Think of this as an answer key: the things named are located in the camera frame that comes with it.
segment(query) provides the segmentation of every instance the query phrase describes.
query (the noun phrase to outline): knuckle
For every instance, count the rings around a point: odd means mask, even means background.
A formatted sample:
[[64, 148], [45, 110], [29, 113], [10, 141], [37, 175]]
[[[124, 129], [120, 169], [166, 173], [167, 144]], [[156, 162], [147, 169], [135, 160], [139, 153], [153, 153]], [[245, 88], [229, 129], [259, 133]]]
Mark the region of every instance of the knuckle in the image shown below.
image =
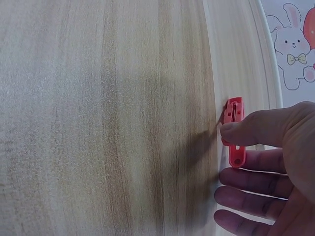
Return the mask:
[[310, 113], [315, 112], [315, 103], [313, 102], [300, 102], [293, 106], [293, 109], [296, 110], [296, 113], [302, 116], [307, 116]]
[[278, 181], [279, 181], [279, 177], [276, 177], [274, 176], [269, 184], [268, 184], [268, 188], [267, 188], [267, 194], [268, 195], [273, 195], [276, 191], [276, 188], [277, 188], [277, 184], [278, 184]]

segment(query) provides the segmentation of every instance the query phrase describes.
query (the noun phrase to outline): wood grain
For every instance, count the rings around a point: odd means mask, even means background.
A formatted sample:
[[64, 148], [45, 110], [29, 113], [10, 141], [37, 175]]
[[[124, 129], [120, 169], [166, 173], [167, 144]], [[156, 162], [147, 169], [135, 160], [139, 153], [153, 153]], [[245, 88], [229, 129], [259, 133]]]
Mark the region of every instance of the wood grain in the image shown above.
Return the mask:
[[0, 1], [0, 235], [222, 235], [222, 104], [275, 104], [256, 7]]

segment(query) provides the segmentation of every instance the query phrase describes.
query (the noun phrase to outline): fingernail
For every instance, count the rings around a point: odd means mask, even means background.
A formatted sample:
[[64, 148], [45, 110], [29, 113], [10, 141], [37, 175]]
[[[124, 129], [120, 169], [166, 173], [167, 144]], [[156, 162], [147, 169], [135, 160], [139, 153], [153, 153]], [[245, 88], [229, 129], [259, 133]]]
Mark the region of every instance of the fingernail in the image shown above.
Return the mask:
[[224, 125], [221, 126], [221, 132], [226, 132], [226, 131], [232, 130], [237, 125], [238, 125], [238, 123], [236, 123], [236, 122], [231, 122], [231, 123], [224, 124]]

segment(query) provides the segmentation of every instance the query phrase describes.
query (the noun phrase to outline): rabbit ear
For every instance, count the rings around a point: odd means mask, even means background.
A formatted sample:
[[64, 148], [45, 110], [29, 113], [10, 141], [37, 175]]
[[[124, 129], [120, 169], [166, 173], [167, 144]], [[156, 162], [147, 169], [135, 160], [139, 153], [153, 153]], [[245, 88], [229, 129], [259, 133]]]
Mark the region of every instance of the rabbit ear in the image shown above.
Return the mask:
[[271, 33], [275, 30], [278, 31], [284, 28], [283, 24], [275, 16], [267, 16], [267, 22]]
[[287, 3], [283, 6], [286, 11], [287, 17], [294, 28], [301, 29], [301, 13], [297, 7], [291, 3]]

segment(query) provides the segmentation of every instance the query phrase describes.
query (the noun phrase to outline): plastic clip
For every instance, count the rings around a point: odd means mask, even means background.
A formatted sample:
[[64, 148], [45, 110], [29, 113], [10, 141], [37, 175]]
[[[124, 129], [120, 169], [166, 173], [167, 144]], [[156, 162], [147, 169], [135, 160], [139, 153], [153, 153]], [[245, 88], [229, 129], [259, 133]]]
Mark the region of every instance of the plastic clip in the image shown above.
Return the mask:
[[[244, 103], [241, 97], [231, 98], [227, 101], [224, 111], [223, 123], [240, 122], [244, 119]], [[223, 140], [223, 145], [229, 146], [229, 163], [233, 168], [240, 168], [245, 163], [245, 147], [232, 145]]]

